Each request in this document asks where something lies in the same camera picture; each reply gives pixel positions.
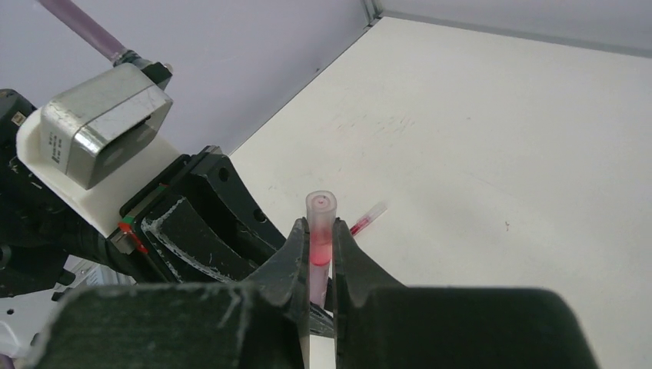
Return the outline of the pink translucent pen cap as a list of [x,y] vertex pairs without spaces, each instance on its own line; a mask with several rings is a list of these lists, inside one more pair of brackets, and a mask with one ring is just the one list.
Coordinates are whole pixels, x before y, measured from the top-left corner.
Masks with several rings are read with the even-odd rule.
[[330,191],[314,191],[307,195],[306,219],[309,241],[309,298],[320,308],[325,306],[332,259],[332,229],[337,212],[337,199]]

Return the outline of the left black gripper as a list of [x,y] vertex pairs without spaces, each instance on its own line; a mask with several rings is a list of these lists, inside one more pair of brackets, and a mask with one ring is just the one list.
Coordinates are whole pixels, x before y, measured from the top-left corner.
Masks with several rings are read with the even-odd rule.
[[[161,178],[121,182],[133,191],[106,195],[117,206],[103,236],[22,164],[17,156],[20,124],[36,110],[12,89],[1,91],[1,296],[43,291],[74,278],[64,269],[69,255],[86,258],[137,282],[171,281],[147,238],[136,234],[135,217],[165,188]],[[192,271],[220,282],[242,281],[254,263],[238,255],[208,226],[191,202],[172,195],[141,220],[142,231]]]

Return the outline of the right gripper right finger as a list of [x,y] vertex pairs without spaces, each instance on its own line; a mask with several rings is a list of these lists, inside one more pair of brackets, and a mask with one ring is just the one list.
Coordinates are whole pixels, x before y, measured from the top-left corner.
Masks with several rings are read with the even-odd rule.
[[339,368],[596,368],[566,302],[540,288],[408,287],[336,220]]

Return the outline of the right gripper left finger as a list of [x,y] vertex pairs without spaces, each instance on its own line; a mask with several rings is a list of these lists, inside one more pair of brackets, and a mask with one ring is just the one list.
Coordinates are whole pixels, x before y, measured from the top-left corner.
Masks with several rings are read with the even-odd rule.
[[75,289],[30,352],[33,368],[306,368],[309,231],[243,281]]

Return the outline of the dark red gel pen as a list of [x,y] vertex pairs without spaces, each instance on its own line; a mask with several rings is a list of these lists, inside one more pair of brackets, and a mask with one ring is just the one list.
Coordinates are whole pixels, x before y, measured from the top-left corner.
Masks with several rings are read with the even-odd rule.
[[386,201],[380,201],[374,205],[370,210],[365,212],[356,222],[350,227],[351,234],[355,237],[371,223],[373,223],[377,218],[382,216],[383,213],[388,209],[388,204]]

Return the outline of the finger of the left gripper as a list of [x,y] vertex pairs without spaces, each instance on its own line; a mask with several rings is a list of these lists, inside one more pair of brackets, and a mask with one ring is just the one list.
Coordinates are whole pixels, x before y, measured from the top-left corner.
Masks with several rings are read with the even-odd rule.
[[171,183],[171,190],[186,197],[227,246],[253,262],[254,271],[285,242],[230,158],[216,146],[191,156],[185,173]]

